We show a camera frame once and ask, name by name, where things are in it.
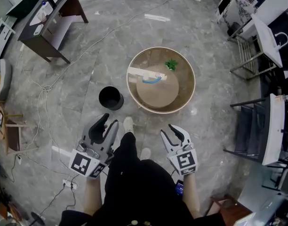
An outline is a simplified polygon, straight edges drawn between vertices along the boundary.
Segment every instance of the shoe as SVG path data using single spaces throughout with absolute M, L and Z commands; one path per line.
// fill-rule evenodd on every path
M 125 133 L 128 132 L 134 133 L 134 121 L 130 116 L 124 119 L 123 126 L 125 129 Z
M 148 147 L 143 148 L 140 155 L 140 160 L 147 160 L 152 155 L 151 150 Z

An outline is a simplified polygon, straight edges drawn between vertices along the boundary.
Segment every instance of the person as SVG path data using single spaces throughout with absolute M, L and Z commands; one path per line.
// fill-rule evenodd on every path
M 184 176 L 181 198 L 172 177 L 149 160 L 150 150 L 137 157 L 133 120 L 125 118 L 126 134 L 114 152 L 102 204 L 100 178 L 87 179 L 84 212 L 66 210 L 59 226 L 225 225 L 221 215 L 202 217 L 194 173 Z

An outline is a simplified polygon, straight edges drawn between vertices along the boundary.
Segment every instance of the floor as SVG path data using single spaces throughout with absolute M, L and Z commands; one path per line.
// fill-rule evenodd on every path
M 62 45 L 62 54 L 70 61 L 76 61 L 110 29 L 125 23 L 134 14 L 164 1 L 166 0 L 80 0 L 89 23 L 71 25 Z M 171 173 L 173 167 L 166 159 L 166 150 L 159 132 L 164 129 L 169 133 L 169 123 L 181 126 L 190 133 L 198 154 L 200 166 L 196 179 L 201 212 L 204 213 L 209 206 L 210 196 L 227 192 L 235 175 L 239 178 L 239 168 L 244 164 L 244 161 L 222 151 L 224 147 L 233 148 L 235 135 L 237 112 L 229 104 L 257 97 L 257 94 L 251 94 L 256 89 L 256 83 L 247 84 L 229 73 L 229 69 L 237 61 L 235 55 L 238 47 L 226 40 L 226 35 L 216 24 L 217 3 L 218 0 L 169 1 L 147 13 L 170 18 L 170 21 L 149 20 L 140 15 L 110 33 L 85 53 L 49 92 L 49 127 L 59 147 L 68 152 L 74 149 L 91 116 L 109 113 L 110 122 L 115 119 L 122 122 L 126 116 L 132 116 L 138 152 L 144 147 L 150 148 L 152 159 Z M 9 113 L 23 113 L 26 122 L 38 125 L 37 104 L 41 88 L 32 80 L 42 86 L 51 85 L 67 64 L 61 59 L 53 59 L 48 64 L 26 47 L 21 54 L 21 43 L 17 38 L 25 22 L 23 20 L 16 26 L 17 34 L 5 53 L 5 58 L 14 69 L 6 110 Z M 125 76 L 129 62 L 137 53 L 153 46 L 175 49 L 187 58 L 194 69 L 194 96 L 177 113 L 148 113 L 139 109 L 128 93 Z M 118 111 L 109 111 L 98 102 L 100 90 L 107 85 L 115 86 L 124 96 L 124 105 Z M 22 156 L 21 165 L 16 164 L 13 169 L 15 183 L 7 178 L 2 179 L 6 190 L 28 213 L 40 213 L 62 188 L 62 179 L 67 179 L 70 174 L 60 163 L 58 153 L 52 150 L 52 146 L 56 145 L 48 134 L 48 118 L 44 105 L 44 100 L 40 98 L 41 122 L 35 139 L 39 149 L 29 153 L 29 158 Z M 36 127 L 24 130 L 24 141 L 32 142 L 35 134 Z M 60 158 L 68 163 L 66 156 L 61 155 Z M 14 157 L 6 157 L 1 144 L 0 162 L 5 173 L 12 177 Z M 178 175 L 174 173 L 173 178 L 177 180 Z M 82 210 L 85 179 L 77 179 L 80 186 L 75 190 L 74 208 Z M 72 203 L 71 190 L 66 188 L 43 214 L 46 225 L 57 225 L 61 212 L 66 205 Z

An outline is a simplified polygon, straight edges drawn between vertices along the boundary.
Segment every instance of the black trash can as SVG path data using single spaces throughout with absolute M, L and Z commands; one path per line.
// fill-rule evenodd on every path
M 99 102 L 105 108 L 116 111 L 123 106 L 123 95 L 113 86 L 103 88 L 99 93 Z

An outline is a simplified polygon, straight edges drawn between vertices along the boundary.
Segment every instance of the metal rack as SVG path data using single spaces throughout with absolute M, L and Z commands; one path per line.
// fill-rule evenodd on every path
M 230 70 L 230 72 L 236 74 L 234 71 L 242 68 L 249 72 L 249 76 L 243 76 L 240 74 L 236 74 L 237 76 L 240 76 L 246 80 L 250 80 L 262 73 L 265 73 L 269 70 L 272 70 L 276 67 L 276 64 L 273 63 L 270 59 L 267 58 L 267 56 L 263 53 L 263 51 L 260 51 L 259 53 L 254 52 L 254 41 L 257 39 L 254 39 L 253 41 L 248 41 L 242 37 L 240 37 L 238 34 L 235 37 L 235 40 L 237 41 L 238 47 L 239 47 L 239 54 L 240 54 L 240 64 Z M 269 62 L 269 67 L 265 70 L 259 71 L 258 70 L 258 65 L 256 63 L 256 59 L 259 56 L 264 55 L 268 62 Z

